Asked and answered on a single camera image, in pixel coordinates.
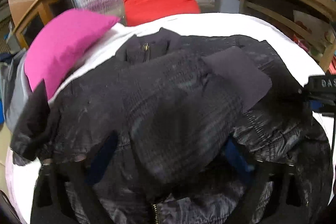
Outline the wooden side table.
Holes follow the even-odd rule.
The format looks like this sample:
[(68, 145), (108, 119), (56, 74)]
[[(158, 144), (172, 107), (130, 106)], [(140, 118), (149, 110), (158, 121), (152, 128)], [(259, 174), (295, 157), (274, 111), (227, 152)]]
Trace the wooden side table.
[(263, 19), (306, 46), (324, 72), (335, 52), (334, 0), (239, 0), (239, 13)]

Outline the grey garment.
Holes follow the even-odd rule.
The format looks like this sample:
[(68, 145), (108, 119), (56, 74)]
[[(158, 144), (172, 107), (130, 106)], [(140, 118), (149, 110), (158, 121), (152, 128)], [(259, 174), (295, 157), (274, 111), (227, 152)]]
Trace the grey garment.
[(25, 74), (27, 51), (22, 49), (9, 64), (1, 63), (1, 100), (5, 124), (13, 132), (19, 116), (32, 93)]

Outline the pink pillow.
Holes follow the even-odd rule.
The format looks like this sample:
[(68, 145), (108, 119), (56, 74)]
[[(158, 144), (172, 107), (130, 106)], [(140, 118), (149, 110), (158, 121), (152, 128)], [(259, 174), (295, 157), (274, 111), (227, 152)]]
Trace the pink pillow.
[(24, 70), (31, 90), (45, 82), (51, 99), (67, 73), (87, 49), (120, 19), (80, 9), (70, 9), (48, 22), (30, 45)]

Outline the white bed blanket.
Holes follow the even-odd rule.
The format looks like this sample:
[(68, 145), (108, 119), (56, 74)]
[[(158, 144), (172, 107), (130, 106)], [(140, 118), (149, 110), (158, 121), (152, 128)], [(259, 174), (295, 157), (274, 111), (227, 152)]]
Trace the white bed blanket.
[[(309, 76), (321, 75), (321, 67), (296, 43), (271, 24), (243, 14), (209, 13), (172, 15), (135, 27), (115, 24), (80, 60), (73, 80), (112, 57), (132, 35), (144, 36), (165, 28), (182, 36), (245, 35), (267, 41), (285, 63), (288, 71), (304, 85)], [(9, 200), (22, 223), (30, 223), (33, 192), (41, 164), (38, 160), (25, 166), (13, 164), (13, 153), (7, 152), (6, 183)]]

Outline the black quilted jacket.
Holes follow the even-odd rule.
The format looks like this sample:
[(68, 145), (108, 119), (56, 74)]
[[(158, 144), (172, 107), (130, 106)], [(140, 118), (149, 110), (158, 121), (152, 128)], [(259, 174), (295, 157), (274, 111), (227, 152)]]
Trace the black quilted jacket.
[(226, 223), (247, 188), (223, 156), (232, 138), (256, 160), (293, 166), (317, 223), (331, 195), (331, 148), (301, 88), (266, 41), (160, 29), (132, 36), (52, 103), (41, 81), (11, 149), (41, 165), (80, 161), (115, 131), (93, 186), (114, 223)]

